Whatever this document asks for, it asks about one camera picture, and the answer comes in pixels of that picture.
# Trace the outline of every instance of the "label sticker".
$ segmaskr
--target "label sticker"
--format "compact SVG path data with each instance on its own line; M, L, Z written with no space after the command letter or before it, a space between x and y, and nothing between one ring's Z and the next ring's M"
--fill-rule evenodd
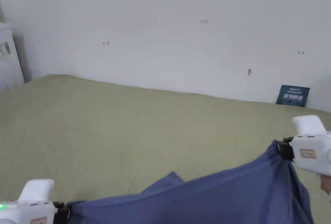
M292 85L282 85L276 104L304 107L310 88Z
M31 224L46 224L47 217L40 218L40 219L34 219L31 221Z
M10 47L8 42L0 43L0 56L4 57L10 54Z
M316 158L314 150L300 149L300 155L306 158Z

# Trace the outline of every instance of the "green bed sheet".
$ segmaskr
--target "green bed sheet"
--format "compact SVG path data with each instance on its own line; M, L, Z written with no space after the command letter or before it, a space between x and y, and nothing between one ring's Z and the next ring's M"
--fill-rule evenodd
M45 76L0 96L0 199L35 178L54 179L54 201L138 193L171 171L194 179L255 159L309 114L331 130L317 110ZM318 180L297 171L316 223L330 221Z

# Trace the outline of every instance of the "white wall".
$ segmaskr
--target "white wall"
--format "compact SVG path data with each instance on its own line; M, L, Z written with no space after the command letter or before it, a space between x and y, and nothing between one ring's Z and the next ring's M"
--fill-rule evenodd
M330 8L331 0L1 0L28 79L72 74L264 102L289 84L311 87L308 107L327 111Z

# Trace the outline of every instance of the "blue fabric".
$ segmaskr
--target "blue fabric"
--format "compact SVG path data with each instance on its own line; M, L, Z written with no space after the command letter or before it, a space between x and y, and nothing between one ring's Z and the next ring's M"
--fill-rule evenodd
M70 224L314 223L307 189L276 141L231 170L186 183L172 172L140 194L69 205Z

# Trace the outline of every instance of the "hand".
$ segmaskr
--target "hand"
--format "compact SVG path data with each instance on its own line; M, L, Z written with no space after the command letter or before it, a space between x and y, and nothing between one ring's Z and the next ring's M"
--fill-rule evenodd
M326 192L331 191L331 177L321 175L321 189Z

